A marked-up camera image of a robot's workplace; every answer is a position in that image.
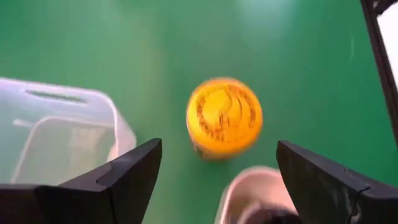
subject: clear plastic container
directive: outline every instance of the clear plastic container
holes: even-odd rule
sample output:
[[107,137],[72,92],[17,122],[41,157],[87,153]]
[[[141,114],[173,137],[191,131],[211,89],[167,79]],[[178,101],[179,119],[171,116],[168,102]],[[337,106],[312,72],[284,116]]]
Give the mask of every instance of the clear plastic container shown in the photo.
[[221,196],[215,224],[246,223],[260,208],[297,214],[279,170],[256,166],[236,176]]
[[0,183],[49,184],[136,147],[102,92],[0,78]]

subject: yellow jar lid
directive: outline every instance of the yellow jar lid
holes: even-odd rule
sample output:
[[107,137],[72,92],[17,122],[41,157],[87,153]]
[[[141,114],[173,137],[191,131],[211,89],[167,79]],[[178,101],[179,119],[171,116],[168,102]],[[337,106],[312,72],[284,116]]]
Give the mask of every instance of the yellow jar lid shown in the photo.
[[261,105],[253,91],[238,80],[208,80],[189,99],[187,126],[193,142],[206,152],[239,153],[261,131]]

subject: green floor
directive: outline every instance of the green floor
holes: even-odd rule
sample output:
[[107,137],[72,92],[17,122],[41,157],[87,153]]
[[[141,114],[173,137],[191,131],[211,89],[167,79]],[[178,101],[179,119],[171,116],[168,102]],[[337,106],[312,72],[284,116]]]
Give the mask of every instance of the green floor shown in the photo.
[[[212,223],[242,169],[288,139],[398,186],[398,154],[359,0],[3,0],[0,74],[106,92],[164,157],[144,223]],[[211,77],[258,95],[264,128],[233,160],[192,150],[185,107]]]

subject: white wall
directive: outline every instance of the white wall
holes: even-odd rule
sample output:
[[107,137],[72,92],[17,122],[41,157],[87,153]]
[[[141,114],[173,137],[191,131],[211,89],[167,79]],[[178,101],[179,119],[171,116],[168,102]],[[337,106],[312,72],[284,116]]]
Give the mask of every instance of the white wall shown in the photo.
[[392,73],[398,86],[398,3],[378,17]]

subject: label on lid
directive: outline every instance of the label on lid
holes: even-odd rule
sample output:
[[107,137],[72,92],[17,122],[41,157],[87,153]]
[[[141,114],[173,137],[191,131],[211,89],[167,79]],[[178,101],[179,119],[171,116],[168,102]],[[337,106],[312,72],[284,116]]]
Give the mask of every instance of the label on lid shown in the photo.
[[194,144],[205,154],[241,152],[258,137],[262,110],[255,94],[232,78],[201,84],[187,108],[187,126]]

